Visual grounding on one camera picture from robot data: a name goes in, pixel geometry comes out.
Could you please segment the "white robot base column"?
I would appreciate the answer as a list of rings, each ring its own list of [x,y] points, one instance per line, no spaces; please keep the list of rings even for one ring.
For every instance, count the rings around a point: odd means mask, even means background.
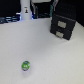
[[[20,0],[21,3],[21,19],[30,20],[32,18],[30,10],[30,0]]]

